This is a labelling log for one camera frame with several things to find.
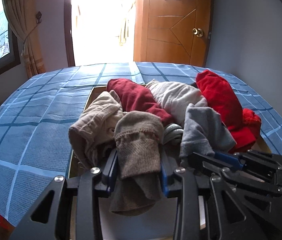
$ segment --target door panel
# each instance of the door panel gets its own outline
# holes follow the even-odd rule
[[[164,28],[170,29],[177,22],[179,22],[182,16],[155,16],[149,17],[149,28]]]
[[[190,12],[187,16],[182,18],[176,25],[171,28],[173,34],[180,41],[182,46],[185,48],[188,55],[191,55],[193,33],[192,29],[195,24],[195,9]]]
[[[150,0],[149,17],[186,16],[196,7],[196,0]]]
[[[157,40],[157,41],[166,41],[166,42],[171,42],[181,45],[180,41],[169,29],[149,28],[148,39]]]
[[[146,58],[149,62],[170,62],[183,64],[190,57],[182,45],[148,39]]]
[[[136,61],[205,65],[211,0],[136,0],[136,6],[141,5],[143,13],[136,16],[140,26],[135,29]],[[193,35],[193,28],[202,29],[203,37]]]

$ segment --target white cloth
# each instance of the white cloth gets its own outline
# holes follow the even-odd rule
[[[190,85],[180,82],[158,82],[155,79],[146,86],[150,89],[154,100],[169,114],[176,123],[184,127],[185,110],[189,103],[197,106],[208,106],[201,91]]]

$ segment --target wall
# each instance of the wall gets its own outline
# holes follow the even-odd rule
[[[206,66],[238,76],[282,116],[280,0],[214,0]]]
[[[64,0],[36,0],[36,9],[42,13],[38,33],[46,71],[68,67],[64,39]]]

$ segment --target bed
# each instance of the bed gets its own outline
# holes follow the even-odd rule
[[[16,226],[54,176],[68,176],[68,128],[82,113],[93,87],[121,77],[139,84],[152,79],[191,84],[203,70],[132,62],[71,67],[29,79],[0,107],[0,214]],[[237,77],[214,72],[228,80],[242,107],[260,116],[262,138],[272,153],[282,155],[281,116]]]

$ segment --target red towel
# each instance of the red towel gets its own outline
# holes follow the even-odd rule
[[[260,134],[261,119],[249,109],[242,110],[228,81],[216,73],[205,70],[197,75],[196,83],[207,99],[208,106],[221,115],[222,121],[237,142],[229,152],[245,152],[250,149]]]
[[[148,88],[129,79],[118,78],[109,80],[106,91],[110,92],[111,90],[118,94],[124,111],[137,110],[155,114],[161,118],[163,126],[175,122],[173,116],[162,109],[154,100]]]
[[[243,124],[249,128],[256,139],[260,136],[261,129],[261,118],[257,116],[254,111],[244,108],[243,114]]]

